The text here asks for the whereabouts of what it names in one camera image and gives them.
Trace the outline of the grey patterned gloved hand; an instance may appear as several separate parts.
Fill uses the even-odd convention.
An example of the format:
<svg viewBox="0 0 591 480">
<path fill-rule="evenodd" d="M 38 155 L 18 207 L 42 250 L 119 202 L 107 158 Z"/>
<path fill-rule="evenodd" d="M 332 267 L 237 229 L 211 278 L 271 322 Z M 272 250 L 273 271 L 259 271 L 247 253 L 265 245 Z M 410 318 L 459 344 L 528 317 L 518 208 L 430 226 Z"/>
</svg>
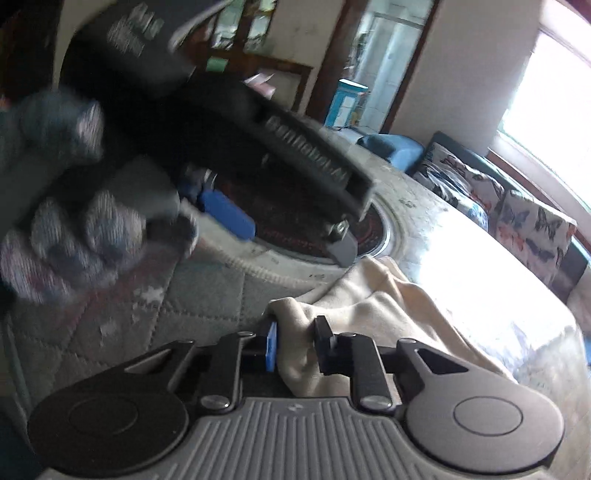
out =
<svg viewBox="0 0 591 480">
<path fill-rule="evenodd" d="M 1 109 L 1 307 L 68 303 L 151 244 L 182 257 L 198 223 L 162 168 L 110 158 L 96 101 L 44 89 Z"/>
</svg>

